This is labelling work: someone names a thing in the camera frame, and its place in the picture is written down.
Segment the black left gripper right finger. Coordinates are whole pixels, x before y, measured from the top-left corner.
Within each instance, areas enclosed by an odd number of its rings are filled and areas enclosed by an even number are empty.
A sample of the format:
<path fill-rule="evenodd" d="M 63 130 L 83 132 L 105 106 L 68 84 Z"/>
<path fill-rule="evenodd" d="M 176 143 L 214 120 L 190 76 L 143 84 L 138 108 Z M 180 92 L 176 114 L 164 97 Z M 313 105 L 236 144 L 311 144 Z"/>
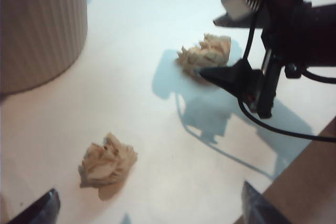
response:
<path fill-rule="evenodd" d="M 290 221 L 248 181 L 244 181 L 241 200 L 244 223 L 290 224 Z"/>

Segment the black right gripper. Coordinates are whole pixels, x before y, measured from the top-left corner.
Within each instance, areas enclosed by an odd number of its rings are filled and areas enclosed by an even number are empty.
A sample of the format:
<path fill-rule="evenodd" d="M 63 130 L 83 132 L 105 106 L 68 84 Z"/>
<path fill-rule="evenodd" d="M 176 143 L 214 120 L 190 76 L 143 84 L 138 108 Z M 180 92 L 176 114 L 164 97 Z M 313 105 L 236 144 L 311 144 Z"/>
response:
<path fill-rule="evenodd" d="M 233 19 L 228 12 L 213 19 L 217 27 L 249 28 L 256 15 Z M 248 61 L 233 66 L 196 68 L 195 74 L 246 103 L 256 101 L 261 119 L 271 117 L 281 70 L 289 79 L 301 76 L 335 84 L 334 77 L 319 76 L 310 67 L 335 67 L 335 5 L 313 7 L 303 3 L 288 20 L 274 20 L 262 32 L 266 54 L 261 71 Z"/>

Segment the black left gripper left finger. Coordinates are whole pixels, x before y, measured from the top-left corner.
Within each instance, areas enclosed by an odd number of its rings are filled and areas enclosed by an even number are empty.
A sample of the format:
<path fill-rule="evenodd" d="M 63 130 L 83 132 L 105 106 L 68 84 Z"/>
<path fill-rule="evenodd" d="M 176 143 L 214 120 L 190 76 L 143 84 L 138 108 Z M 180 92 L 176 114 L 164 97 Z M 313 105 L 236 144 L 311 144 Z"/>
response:
<path fill-rule="evenodd" d="M 8 223 L 56 223 L 60 207 L 58 191 L 52 188 Z"/>

